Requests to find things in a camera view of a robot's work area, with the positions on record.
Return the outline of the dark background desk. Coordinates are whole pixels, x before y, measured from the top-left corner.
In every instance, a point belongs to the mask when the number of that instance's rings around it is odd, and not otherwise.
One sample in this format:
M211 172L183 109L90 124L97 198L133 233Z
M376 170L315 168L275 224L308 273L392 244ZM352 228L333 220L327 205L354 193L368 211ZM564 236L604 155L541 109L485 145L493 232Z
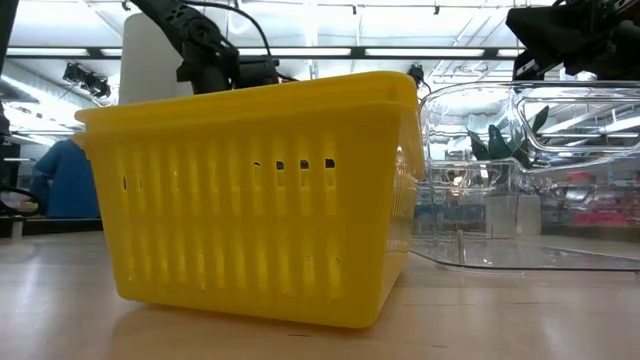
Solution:
M0 238L102 230L100 218L0 217Z

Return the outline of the yellow plastic basket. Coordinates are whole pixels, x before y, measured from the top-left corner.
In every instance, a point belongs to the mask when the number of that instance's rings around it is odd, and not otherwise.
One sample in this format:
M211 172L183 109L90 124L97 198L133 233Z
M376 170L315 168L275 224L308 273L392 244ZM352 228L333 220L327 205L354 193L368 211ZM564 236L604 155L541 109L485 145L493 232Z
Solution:
M72 139L84 147L90 137L103 134L183 128L201 121L369 103L398 103L416 113L415 82L400 72L374 71L80 110L75 118L85 125L85 130L75 133Z
M397 102L134 118L82 145L118 293L130 300L348 328L402 272L420 161Z

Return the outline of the clear plastic basket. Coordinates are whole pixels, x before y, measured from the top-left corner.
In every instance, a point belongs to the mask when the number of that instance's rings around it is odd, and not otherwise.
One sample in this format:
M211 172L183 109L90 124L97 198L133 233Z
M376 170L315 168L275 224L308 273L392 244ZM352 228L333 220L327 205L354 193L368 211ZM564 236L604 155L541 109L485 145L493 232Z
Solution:
M469 131L488 139L521 124L543 165L528 170L542 201L537 236L486 232L488 165ZM632 272L640 276L640 82L477 82L421 105L426 177L418 186L413 251L482 270Z

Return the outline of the green plant in white pot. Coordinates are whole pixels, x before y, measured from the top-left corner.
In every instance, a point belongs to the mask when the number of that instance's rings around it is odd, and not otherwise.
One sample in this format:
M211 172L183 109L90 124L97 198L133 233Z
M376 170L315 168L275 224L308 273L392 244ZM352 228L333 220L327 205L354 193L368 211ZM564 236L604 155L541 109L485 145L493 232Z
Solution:
M490 124L488 139L469 131L472 155L488 165L494 190L485 196L486 232L498 238L537 236L542 231L542 201L528 170L540 169L541 156L521 124Z

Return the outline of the person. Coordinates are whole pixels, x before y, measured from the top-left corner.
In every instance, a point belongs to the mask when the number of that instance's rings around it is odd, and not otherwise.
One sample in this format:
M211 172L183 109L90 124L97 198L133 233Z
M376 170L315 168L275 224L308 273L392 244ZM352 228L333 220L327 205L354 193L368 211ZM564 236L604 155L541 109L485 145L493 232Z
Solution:
M29 191L48 218L99 218L91 165L71 139L56 142L36 162Z

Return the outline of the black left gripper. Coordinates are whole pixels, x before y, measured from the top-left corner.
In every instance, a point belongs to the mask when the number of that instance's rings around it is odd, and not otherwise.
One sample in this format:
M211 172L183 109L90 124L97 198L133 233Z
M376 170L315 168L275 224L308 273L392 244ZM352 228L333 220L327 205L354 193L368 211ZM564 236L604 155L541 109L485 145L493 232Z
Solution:
M266 55L212 54L185 47L181 56L177 81L190 83L196 95L280 82L276 71L278 61Z

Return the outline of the black post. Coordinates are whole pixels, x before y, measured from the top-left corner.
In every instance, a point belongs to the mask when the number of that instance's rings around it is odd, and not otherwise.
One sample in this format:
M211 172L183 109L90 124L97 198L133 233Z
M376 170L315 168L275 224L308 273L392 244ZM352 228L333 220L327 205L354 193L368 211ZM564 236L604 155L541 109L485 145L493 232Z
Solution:
M0 0L0 74L3 71L19 0Z

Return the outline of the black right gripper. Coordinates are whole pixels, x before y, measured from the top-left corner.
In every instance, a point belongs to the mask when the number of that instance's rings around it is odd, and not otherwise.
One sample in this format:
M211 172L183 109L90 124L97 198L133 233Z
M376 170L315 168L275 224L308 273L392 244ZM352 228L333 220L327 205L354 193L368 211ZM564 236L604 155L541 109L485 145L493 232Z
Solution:
M640 80L640 0L556 0L513 8L506 25L524 45L514 80L542 80L561 65L569 75Z

